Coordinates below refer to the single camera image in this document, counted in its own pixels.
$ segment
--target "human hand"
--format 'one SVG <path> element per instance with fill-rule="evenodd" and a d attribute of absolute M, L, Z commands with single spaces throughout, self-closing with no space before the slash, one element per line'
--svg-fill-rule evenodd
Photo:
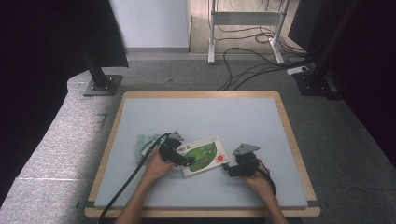
<path fill-rule="evenodd" d="M 259 169 L 269 175 L 269 170 L 265 168 L 262 160 L 259 161 Z M 247 185 L 251 189 L 259 193 L 261 196 L 274 196 L 270 183 L 259 172 L 256 172 L 251 176 L 241 176 L 241 178 L 247 182 Z"/>
<path fill-rule="evenodd" d="M 155 147 L 152 150 L 151 155 L 148 158 L 148 165 L 146 167 L 146 171 L 142 177 L 148 180 L 149 182 L 161 178 L 166 173 L 168 173 L 173 167 L 176 166 L 174 163 L 163 161 L 159 149 L 160 147 Z"/>

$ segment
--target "floor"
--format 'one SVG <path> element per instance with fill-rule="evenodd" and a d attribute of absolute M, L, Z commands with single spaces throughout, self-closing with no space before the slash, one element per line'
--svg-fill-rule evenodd
<path fill-rule="evenodd" d="M 221 56 L 214 65 L 202 55 L 177 50 L 152 49 L 128 58 L 130 68 L 104 69 L 109 75 L 123 75 L 113 97 L 82 96 L 91 79 L 87 72 L 69 80 L 64 105 L 15 180 L 0 210 L 0 223 L 96 223 L 85 217 L 84 207 L 122 94 L 213 91 L 229 76 Z M 230 56 L 228 63 L 234 74 L 262 64 L 246 56 Z M 319 217 L 293 221 L 396 222 L 396 170 L 345 102 L 301 96 L 284 69 L 256 76 L 238 90 L 275 90 L 281 95 L 321 208 Z M 262 222 L 232 223 L 237 221 Z"/>

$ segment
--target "card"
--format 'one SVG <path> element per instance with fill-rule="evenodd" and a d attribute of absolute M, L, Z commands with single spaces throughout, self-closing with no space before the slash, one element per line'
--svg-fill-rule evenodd
<path fill-rule="evenodd" d="M 229 162 L 227 153 L 216 135 L 182 145 L 176 152 L 184 157 L 194 158 L 190 166 L 181 166 L 184 177 L 197 175 Z"/>

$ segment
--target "wooden table edge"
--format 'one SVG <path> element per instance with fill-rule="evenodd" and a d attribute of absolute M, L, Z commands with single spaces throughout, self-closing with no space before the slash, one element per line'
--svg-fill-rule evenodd
<path fill-rule="evenodd" d="M 274 98 L 276 101 L 276 107 L 279 112 L 279 116 L 282 120 L 283 127 L 288 137 L 290 144 L 291 154 L 296 163 L 297 171 L 302 180 L 305 197 L 308 201 L 315 202 L 317 197 L 312 188 L 311 181 L 309 179 L 308 173 L 306 171 L 303 157 L 301 155 L 300 149 L 298 148 L 294 133 L 290 126 L 289 118 L 286 113 L 286 109 L 283 106 L 280 94 L 277 91 L 127 91 L 123 94 L 122 100 L 120 102 L 119 110 L 115 118 L 113 127 L 111 129 L 110 136 L 106 144 L 105 152 L 102 156 L 101 163 L 96 173 L 94 179 L 92 190 L 88 198 L 88 203 L 93 204 L 96 200 L 96 196 L 99 190 L 99 186 L 103 180 L 105 169 L 107 166 L 108 156 L 110 154 L 111 147 L 114 142 L 114 138 L 117 134 L 117 129 L 120 124 L 120 117 L 122 115 L 122 108 L 125 99 L 128 98 Z M 85 215 L 87 217 L 98 218 L 103 209 L 95 207 L 86 207 Z M 305 209 L 294 209 L 294 210 L 282 210 L 286 217 L 317 217 L 320 214 L 319 207 L 307 207 Z M 120 209 L 108 210 L 106 217 L 117 217 L 120 213 Z M 169 210 L 144 210 L 142 217 L 160 217 L 161 214 L 165 214 L 166 217 L 184 217 L 184 216 L 197 216 L 197 217 L 228 217 L 234 216 L 234 214 L 239 214 L 241 217 L 249 217 L 250 215 L 254 217 L 265 216 L 265 211 L 249 212 L 247 210 L 242 210 L 241 213 L 236 212 L 236 210 L 211 210 L 211 211 L 193 211 L 193 210 L 180 210 L 180 211 L 169 211 Z"/>

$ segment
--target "wooden frame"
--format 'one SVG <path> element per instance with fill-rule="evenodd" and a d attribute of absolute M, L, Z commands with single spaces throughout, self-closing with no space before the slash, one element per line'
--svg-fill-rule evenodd
<path fill-rule="evenodd" d="M 282 210 L 286 217 L 317 217 L 320 214 L 317 197 L 312 188 L 311 181 L 305 169 L 304 161 L 294 137 L 292 128 L 283 106 L 280 95 L 277 91 L 128 91 L 125 92 L 120 107 L 113 124 L 110 136 L 107 141 L 105 153 L 102 157 L 96 178 L 93 182 L 92 191 L 85 208 L 87 217 L 98 218 L 103 209 L 96 208 L 93 203 L 102 182 L 108 156 L 120 123 L 122 108 L 125 99 L 128 98 L 274 98 L 279 116 L 282 120 L 288 141 L 290 144 L 291 154 L 297 166 L 297 171 L 302 180 L 308 207 L 305 209 Z M 106 217 L 117 217 L 120 209 L 109 210 Z M 267 217 L 265 210 L 261 209 L 150 209 L 144 208 L 142 217 Z"/>

